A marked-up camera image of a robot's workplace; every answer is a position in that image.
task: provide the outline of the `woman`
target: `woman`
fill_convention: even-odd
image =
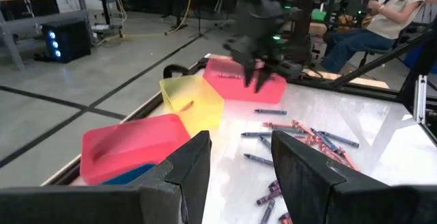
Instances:
[[[384,3],[369,1],[367,7],[375,15],[366,29],[346,33],[332,33],[325,37],[335,46],[320,63],[329,72],[340,72],[356,52],[367,49],[389,50],[399,32],[416,16],[424,0],[386,0]]]

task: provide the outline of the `concrete floor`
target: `concrete floor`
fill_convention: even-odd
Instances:
[[[149,14],[130,18],[127,34],[162,33],[172,23]],[[188,24],[169,36],[102,45],[69,64],[29,60],[24,72],[0,65],[0,187],[41,184],[80,154],[84,132],[118,123],[158,92],[165,66],[189,67],[207,53],[227,53],[222,43],[231,32],[202,21],[206,38],[196,38],[197,21]],[[369,75],[399,89],[407,73],[392,61]]]

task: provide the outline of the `translucent yellow bin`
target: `translucent yellow bin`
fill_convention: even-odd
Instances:
[[[159,85],[165,106],[191,136],[219,127],[225,101],[202,76],[163,79]]]

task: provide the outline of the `table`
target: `table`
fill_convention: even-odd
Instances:
[[[192,70],[202,74],[198,66]],[[255,114],[253,110],[258,108],[283,109],[287,115]],[[123,122],[166,112],[158,93]],[[284,123],[291,119],[359,142],[358,149],[337,145],[348,152],[362,173],[376,180],[390,186],[437,184],[437,148],[404,106],[289,84],[279,104],[226,100],[220,127],[210,130],[211,171],[203,223],[260,221],[266,207],[256,206],[255,200],[268,194],[274,170],[246,160],[242,154],[264,158],[271,158],[271,154],[257,139],[241,138],[240,133],[268,131],[262,122]],[[80,155],[43,185],[65,174],[79,159]],[[84,182],[77,178],[72,184]],[[268,223],[277,223],[285,212],[279,197]]]
[[[6,47],[9,50],[10,55],[19,70],[24,70],[25,66],[23,60],[20,56],[20,51],[15,44],[13,39],[13,34],[18,33],[20,31],[29,30],[29,28],[36,28],[41,24],[53,22],[56,20],[65,20],[68,18],[83,18],[88,25],[89,28],[89,19],[87,13],[87,6],[85,4],[85,0],[79,0],[79,6],[81,9],[75,12],[66,12],[61,14],[54,14],[48,16],[38,16],[32,18],[23,18],[12,21],[5,21],[2,14],[0,14],[0,31],[2,33],[3,41],[5,42]]]

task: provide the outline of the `pink plastic bin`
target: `pink plastic bin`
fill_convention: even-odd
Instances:
[[[95,185],[141,165],[158,164],[190,140],[174,114],[90,130],[83,135],[81,176]]]
[[[256,94],[256,80],[252,79],[248,87],[244,87],[243,67],[224,57],[210,58],[203,74],[204,79],[222,96],[230,100],[246,100],[276,104],[281,101],[287,81],[276,74],[270,77]]]

